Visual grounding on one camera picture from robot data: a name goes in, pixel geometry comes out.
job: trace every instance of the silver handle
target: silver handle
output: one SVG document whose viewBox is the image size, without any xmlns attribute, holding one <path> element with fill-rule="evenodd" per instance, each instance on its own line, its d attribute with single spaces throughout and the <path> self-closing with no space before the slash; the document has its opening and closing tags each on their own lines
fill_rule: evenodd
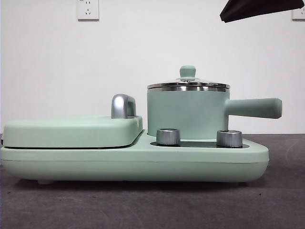
<svg viewBox="0 0 305 229">
<path fill-rule="evenodd" d="M 136 116 L 135 99 L 126 94 L 116 94 L 112 99 L 111 118 Z"/>
</svg>

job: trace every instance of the pot lid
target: pot lid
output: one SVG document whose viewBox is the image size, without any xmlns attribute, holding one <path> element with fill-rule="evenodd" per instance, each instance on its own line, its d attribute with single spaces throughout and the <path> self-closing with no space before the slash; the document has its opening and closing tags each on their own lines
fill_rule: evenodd
<svg viewBox="0 0 305 229">
<path fill-rule="evenodd" d="M 195 77 L 196 68 L 192 65 L 185 65 L 180 68 L 180 78 L 164 83 L 155 83 L 147 87 L 147 89 L 159 88 L 159 87 L 220 87 L 230 89 L 230 85 L 224 83 L 213 83 L 208 80 L 202 80 Z"/>
</svg>

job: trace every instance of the wall outlet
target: wall outlet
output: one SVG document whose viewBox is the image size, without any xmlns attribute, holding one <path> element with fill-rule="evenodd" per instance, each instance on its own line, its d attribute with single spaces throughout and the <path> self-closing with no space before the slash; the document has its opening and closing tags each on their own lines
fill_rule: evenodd
<svg viewBox="0 0 305 229">
<path fill-rule="evenodd" d="M 292 11 L 293 21 L 305 21 L 305 7 Z"/>
<path fill-rule="evenodd" d="M 94 20 L 100 19 L 100 3 L 99 0 L 77 0 L 78 20 Z"/>
</svg>

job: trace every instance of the mint green appliance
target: mint green appliance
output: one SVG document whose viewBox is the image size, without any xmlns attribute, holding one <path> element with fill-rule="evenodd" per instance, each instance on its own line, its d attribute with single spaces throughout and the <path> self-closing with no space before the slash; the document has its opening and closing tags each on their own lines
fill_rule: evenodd
<svg viewBox="0 0 305 229">
<path fill-rule="evenodd" d="M 142 129 L 135 99 L 118 94 L 112 100 L 110 116 L 7 123 L 1 163 L 13 175 L 40 184 L 56 180 L 246 182 L 258 179 L 267 168 L 268 149 L 242 139 L 240 131 L 227 130 L 227 116 L 277 118 L 281 116 L 281 101 L 229 101 L 228 85 L 223 84 L 224 88 L 220 84 L 199 84 L 194 71 L 192 66 L 183 67 L 183 83 L 189 84 L 180 86 L 178 81 L 173 87 L 194 87 L 194 90 L 149 89 L 148 131 Z"/>
</svg>

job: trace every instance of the saucepan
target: saucepan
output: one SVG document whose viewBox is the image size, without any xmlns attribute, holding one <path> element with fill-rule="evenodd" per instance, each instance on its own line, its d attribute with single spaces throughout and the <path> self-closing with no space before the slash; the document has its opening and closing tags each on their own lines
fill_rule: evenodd
<svg viewBox="0 0 305 229">
<path fill-rule="evenodd" d="M 161 128 L 180 130 L 181 139 L 216 139 L 228 129 L 229 115 L 282 116 L 278 98 L 230 100 L 230 86 L 195 77 L 196 68 L 182 66 L 180 78 L 148 86 L 148 135 Z"/>
</svg>

